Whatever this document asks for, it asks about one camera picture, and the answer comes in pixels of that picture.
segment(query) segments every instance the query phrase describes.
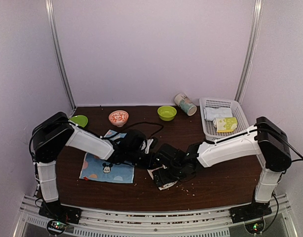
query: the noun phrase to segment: white cloth in basket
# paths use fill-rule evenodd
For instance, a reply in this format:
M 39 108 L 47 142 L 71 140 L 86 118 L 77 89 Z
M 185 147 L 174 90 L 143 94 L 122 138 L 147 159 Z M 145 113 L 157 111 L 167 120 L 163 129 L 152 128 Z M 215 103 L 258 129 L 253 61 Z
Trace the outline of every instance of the white cloth in basket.
M 204 119 L 207 121 L 213 121 L 215 118 L 230 118 L 233 117 L 231 108 L 210 108 L 205 107 L 204 109 Z

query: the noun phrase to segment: wood grain surface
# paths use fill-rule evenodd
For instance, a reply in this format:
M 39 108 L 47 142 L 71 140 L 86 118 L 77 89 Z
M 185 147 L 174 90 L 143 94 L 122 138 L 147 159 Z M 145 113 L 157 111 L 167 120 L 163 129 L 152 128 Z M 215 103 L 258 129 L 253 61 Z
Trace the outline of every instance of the wood grain surface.
M 192 117 L 177 108 L 173 121 L 159 119 L 157 107 L 91 107 L 78 108 L 75 115 L 89 118 L 87 129 L 104 135 L 109 129 L 121 131 L 110 124 L 108 116 L 115 110 L 129 113 L 127 125 L 140 121 L 163 124 L 156 137 L 158 149 L 169 143 L 181 150 L 204 139 L 200 111 Z M 158 129 L 153 125 L 138 125 L 147 136 Z M 65 147 L 57 160 L 58 190 L 62 203 L 124 211 L 194 210 L 250 202 L 258 182 L 261 166 L 256 156 L 242 157 L 210 168 L 202 168 L 192 180 L 160 191 L 146 170 L 135 169 L 133 184 L 114 184 L 79 179 L 85 152 Z

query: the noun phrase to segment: white wall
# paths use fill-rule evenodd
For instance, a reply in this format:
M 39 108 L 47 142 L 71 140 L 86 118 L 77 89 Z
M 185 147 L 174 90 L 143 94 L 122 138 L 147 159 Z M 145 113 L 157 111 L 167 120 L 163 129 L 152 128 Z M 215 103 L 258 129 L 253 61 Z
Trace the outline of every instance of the white wall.
M 161 105 L 179 92 L 233 99 L 254 2 L 54 1 L 75 102 Z
M 44 0 L 0 0 L 0 237 L 36 186 L 28 152 L 34 126 L 70 112 Z
M 250 124 L 268 117 L 303 154 L 303 1 L 265 1 L 242 107 Z M 303 236 L 303 162 L 292 165 L 278 189 L 287 193 Z

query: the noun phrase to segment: orange bowl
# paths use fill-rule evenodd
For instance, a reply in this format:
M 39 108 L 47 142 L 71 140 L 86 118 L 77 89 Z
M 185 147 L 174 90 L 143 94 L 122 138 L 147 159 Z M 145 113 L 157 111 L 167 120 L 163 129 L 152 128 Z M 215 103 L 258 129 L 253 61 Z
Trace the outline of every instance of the orange bowl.
M 109 120 L 114 126 L 122 127 L 128 120 L 128 112 L 116 110 L 109 115 Z

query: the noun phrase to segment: blue towel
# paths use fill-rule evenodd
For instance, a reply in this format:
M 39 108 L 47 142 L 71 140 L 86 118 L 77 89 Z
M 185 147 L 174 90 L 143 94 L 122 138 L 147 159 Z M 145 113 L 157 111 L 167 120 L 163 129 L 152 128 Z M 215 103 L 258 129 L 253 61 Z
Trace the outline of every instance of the blue towel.
M 109 130 L 105 136 L 112 136 L 115 131 Z M 116 137 L 124 137 L 125 133 L 120 133 Z M 134 178 L 134 167 L 126 164 L 112 164 L 99 159 L 93 154 L 86 153 L 79 179 L 94 180 L 109 183 L 132 184 Z

